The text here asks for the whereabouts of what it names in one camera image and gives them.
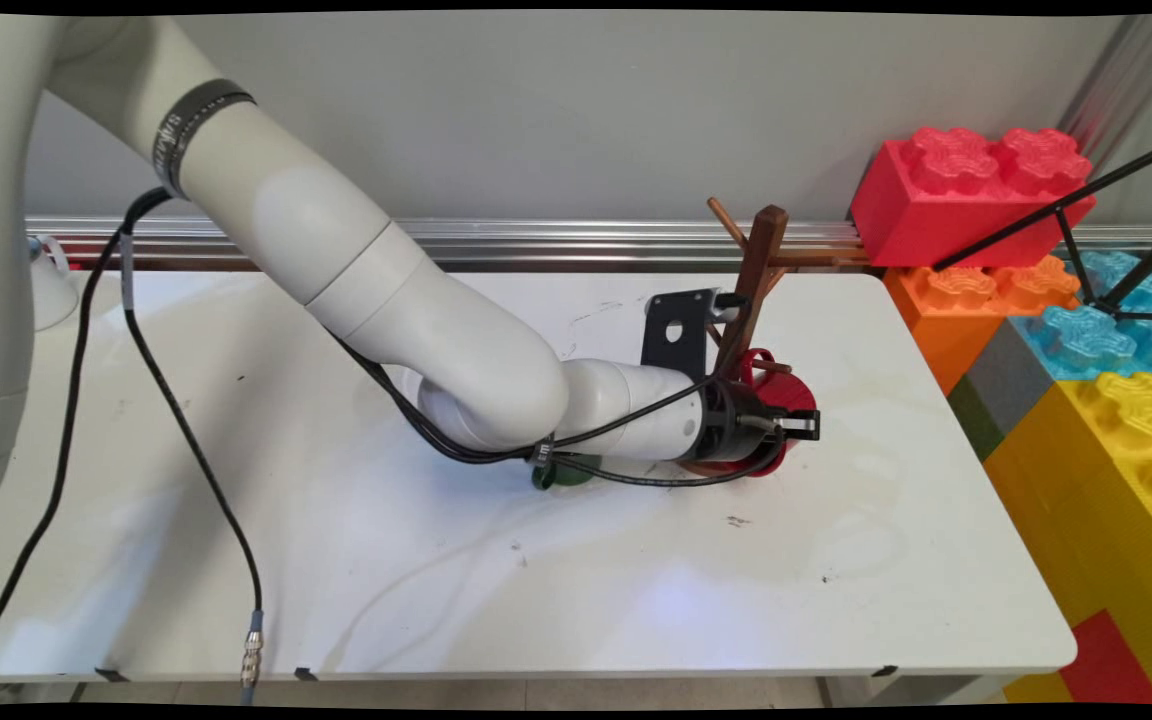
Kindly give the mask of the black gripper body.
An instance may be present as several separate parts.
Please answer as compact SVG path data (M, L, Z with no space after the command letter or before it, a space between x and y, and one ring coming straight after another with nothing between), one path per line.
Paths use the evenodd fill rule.
M745 462L763 445L767 430L738 423L741 416L764 416L765 406L744 382L710 382L702 391L702 460Z

